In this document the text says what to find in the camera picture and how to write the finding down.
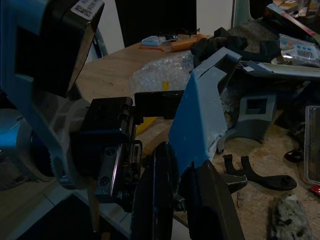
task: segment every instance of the black wrench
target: black wrench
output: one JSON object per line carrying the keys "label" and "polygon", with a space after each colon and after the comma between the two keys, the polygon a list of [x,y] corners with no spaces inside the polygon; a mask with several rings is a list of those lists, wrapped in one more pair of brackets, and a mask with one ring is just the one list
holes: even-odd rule
{"label": "black wrench", "polygon": [[260,176],[252,169],[249,157],[241,157],[242,170],[236,170],[233,165],[233,156],[231,154],[224,155],[224,165],[226,172],[231,175],[243,176],[246,175],[248,181],[255,182],[265,188],[286,191],[292,190],[297,186],[297,182],[289,175],[276,176]]}

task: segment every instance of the clear plastic box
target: clear plastic box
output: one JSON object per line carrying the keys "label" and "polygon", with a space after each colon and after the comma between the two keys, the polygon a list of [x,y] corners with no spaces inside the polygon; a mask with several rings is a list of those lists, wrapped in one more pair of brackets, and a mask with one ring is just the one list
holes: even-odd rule
{"label": "clear plastic box", "polygon": [[305,108],[304,175],[320,184],[320,106]]}

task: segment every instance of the bubble wrap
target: bubble wrap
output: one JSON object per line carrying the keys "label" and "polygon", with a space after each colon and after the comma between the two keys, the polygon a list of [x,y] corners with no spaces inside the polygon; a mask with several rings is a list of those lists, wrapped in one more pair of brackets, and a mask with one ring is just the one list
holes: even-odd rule
{"label": "bubble wrap", "polygon": [[144,65],[129,81],[133,93],[184,90],[193,69],[193,55],[183,51]]}

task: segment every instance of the packaging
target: packaging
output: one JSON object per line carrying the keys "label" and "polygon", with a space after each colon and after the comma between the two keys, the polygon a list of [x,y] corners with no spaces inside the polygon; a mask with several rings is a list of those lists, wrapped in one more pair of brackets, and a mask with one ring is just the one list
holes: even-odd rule
{"label": "packaging", "polygon": [[295,66],[320,68],[320,49],[313,43],[279,34],[281,55]]}
{"label": "packaging", "polygon": [[184,90],[193,59],[188,50],[149,62],[133,74],[129,88],[133,93]]}

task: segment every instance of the wooden table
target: wooden table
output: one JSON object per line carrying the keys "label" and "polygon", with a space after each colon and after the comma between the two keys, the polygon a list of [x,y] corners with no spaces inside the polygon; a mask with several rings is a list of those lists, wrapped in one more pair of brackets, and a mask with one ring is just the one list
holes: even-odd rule
{"label": "wooden table", "polygon": [[[128,88],[130,77],[135,71],[152,60],[169,56],[168,52],[158,50],[142,50],[139,44],[113,53],[103,59],[88,63],[84,66],[77,80],[83,96],[91,101],[93,98],[132,96]],[[144,146],[145,152],[150,153],[157,143],[167,138],[170,121],[157,120],[137,138]],[[284,154],[297,144],[287,136],[287,130],[271,125],[266,133],[265,141],[260,144],[245,138],[234,138],[225,144],[225,154],[233,154],[234,166],[241,167],[241,156],[250,156],[253,169],[262,176],[290,175],[298,183],[292,192],[303,205],[314,239],[320,238],[320,198],[306,189],[310,185],[303,182],[303,163],[290,163],[284,159]],[[213,159],[216,169],[223,172],[224,162],[221,155]],[[266,239],[268,236],[269,208],[275,197],[284,192],[270,190],[249,182],[248,185],[232,195],[247,240]],[[185,213],[177,215],[186,220]]]}

